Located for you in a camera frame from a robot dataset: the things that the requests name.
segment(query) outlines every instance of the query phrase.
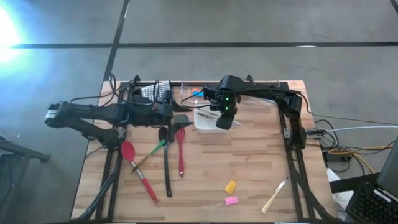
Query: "green handle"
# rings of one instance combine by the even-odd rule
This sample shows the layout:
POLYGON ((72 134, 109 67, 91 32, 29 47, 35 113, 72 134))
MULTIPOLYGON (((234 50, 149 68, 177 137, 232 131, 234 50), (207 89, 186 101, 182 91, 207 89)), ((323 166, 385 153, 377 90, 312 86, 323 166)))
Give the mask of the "green handle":
POLYGON ((156 151, 158 151, 164 144, 166 144, 166 141, 162 140, 154 150, 152 150, 152 152, 150 152, 150 155, 152 155, 153 153, 155 153, 156 151))

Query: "red and white handle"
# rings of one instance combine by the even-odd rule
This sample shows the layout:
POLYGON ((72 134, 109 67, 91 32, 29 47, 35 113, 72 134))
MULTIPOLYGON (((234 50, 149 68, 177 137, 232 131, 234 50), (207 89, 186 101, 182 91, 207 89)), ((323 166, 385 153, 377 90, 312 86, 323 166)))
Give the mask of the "red and white handle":
POLYGON ((141 179, 141 181, 142 181, 142 183, 144 184, 145 188, 147 189, 148 194, 150 195, 151 199, 152 199, 155 203, 159 202, 158 199, 157 199, 157 197, 156 197, 156 194, 155 194, 154 190, 152 189, 152 187, 150 187, 148 180, 145 179, 145 178, 143 178, 143 179, 141 179))
POLYGON ((184 160, 182 157, 182 142, 178 143, 180 145, 180 159, 179 159, 179 164, 178 164, 178 169, 180 171, 180 177, 184 176, 184 160))
MULTIPOLYGON (((132 165, 133 168, 136 166, 136 164, 134 162, 131 162, 131 165, 132 165)), ((155 194, 154 190, 152 189, 152 187, 150 187, 148 180, 145 179, 145 177, 142 174, 142 172, 139 169, 137 169, 136 172, 137 172, 138 177, 141 179, 141 182, 144 184, 144 187, 147 189, 148 194, 151 197, 151 199, 155 203, 159 202, 157 197, 156 197, 156 194, 155 194)))

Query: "pink block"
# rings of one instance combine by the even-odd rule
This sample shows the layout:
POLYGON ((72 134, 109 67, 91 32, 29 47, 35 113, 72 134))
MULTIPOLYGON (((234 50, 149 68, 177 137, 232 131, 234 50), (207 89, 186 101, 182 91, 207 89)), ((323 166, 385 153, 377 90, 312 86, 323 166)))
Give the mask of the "pink block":
POLYGON ((226 205, 233 205, 233 204, 236 204, 238 202, 239 202, 239 200, 238 200, 238 197, 236 197, 236 196, 226 197, 225 198, 225 204, 226 205))

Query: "yellow cable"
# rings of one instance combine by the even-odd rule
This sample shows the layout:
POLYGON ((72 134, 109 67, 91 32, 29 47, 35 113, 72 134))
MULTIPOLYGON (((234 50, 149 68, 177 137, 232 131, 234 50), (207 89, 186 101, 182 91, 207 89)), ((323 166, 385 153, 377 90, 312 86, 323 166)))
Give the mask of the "yellow cable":
POLYGON ((357 159, 360 159, 369 168, 369 170, 372 172, 372 174, 374 174, 374 170, 372 169, 372 167, 361 156, 359 156, 355 152, 353 152, 353 156, 355 156, 357 159))
POLYGON ((386 146, 374 146, 374 147, 366 147, 364 149, 370 149, 370 150, 380 150, 380 149, 390 149, 392 146, 386 147, 386 146))
POLYGON ((346 151, 346 152, 333 152, 333 151, 335 151, 335 150, 331 149, 331 150, 328 151, 328 153, 331 154, 331 155, 352 154, 353 156, 355 156, 355 158, 361 160, 368 167, 368 169, 372 172, 372 174, 374 174, 374 170, 372 169, 372 167, 361 156, 359 156, 357 153, 355 153, 355 152, 360 151, 360 149, 358 149, 356 151, 352 151, 352 152, 349 152, 349 151, 346 151))

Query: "red spatula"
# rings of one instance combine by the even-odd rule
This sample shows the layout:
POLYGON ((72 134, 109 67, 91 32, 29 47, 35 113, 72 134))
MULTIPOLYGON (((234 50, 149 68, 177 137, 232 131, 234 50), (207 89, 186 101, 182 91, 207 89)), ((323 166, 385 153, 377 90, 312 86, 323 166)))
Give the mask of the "red spatula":
POLYGON ((175 138, 178 141, 178 145, 180 148, 180 159, 179 159, 179 164, 178 164, 178 169, 180 171, 180 177, 184 176, 184 160, 182 157, 182 143, 184 142, 184 137, 185 137, 185 129, 179 129, 176 133, 175 133, 175 138))
MULTIPOLYGON (((134 157, 136 156, 136 150, 134 149, 134 146, 128 141, 124 141, 121 145, 121 151, 123 158, 128 160, 131 163, 131 166, 134 168, 136 164, 134 163, 134 157)), ((151 199, 157 203, 158 199, 156 197, 156 194, 154 190, 152 190, 152 187, 150 187, 149 182, 147 179, 145 179, 144 175, 141 173, 139 169, 137 169, 137 174, 138 177, 141 179, 142 183, 144 184, 145 188, 147 189, 151 199)))

